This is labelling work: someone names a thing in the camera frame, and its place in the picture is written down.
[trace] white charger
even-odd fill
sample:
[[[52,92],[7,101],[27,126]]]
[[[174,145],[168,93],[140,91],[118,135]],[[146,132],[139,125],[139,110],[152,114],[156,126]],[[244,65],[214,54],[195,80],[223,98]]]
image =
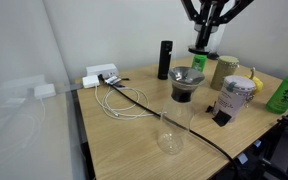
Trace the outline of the white charger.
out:
[[[84,88],[91,88],[100,85],[97,75],[83,77]]]

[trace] green bottle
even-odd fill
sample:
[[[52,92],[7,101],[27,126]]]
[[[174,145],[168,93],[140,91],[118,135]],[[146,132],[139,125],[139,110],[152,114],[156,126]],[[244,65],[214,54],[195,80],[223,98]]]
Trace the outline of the green bottle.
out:
[[[273,113],[282,114],[288,109],[288,76],[283,80],[265,108]]]
[[[207,55],[196,54],[193,58],[192,68],[203,72]]]

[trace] glass jar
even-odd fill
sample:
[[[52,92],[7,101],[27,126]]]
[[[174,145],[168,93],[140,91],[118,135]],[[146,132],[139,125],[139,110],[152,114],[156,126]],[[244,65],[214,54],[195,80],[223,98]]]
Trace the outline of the glass jar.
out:
[[[191,95],[205,78],[203,73],[189,67],[175,67],[168,76],[173,92],[162,111],[157,143],[164,152],[178,154],[194,116]]]

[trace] black thermos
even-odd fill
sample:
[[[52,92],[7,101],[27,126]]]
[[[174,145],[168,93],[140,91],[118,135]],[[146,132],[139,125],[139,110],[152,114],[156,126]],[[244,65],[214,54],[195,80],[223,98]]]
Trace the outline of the black thermos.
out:
[[[168,70],[170,68],[171,55],[172,55],[172,41],[161,42],[160,63],[158,66],[157,78],[161,80],[167,79]]]

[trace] jar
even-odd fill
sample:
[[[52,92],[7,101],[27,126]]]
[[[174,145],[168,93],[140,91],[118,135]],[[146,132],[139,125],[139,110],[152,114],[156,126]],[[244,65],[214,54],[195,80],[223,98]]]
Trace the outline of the jar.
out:
[[[220,56],[211,82],[211,88],[217,91],[221,90],[224,78],[233,75],[238,67],[239,60],[236,57]]]
[[[190,67],[169,70],[172,94],[164,104],[161,114],[157,144],[167,154],[178,154],[184,147],[186,136],[194,117],[191,96],[204,81],[203,73]]]
[[[254,89],[254,82],[248,78],[234,75],[226,76],[213,114],[216,115],[221,110],[230,115],[229,122],[233,122],[243,105],[253,98],[252,91]]]

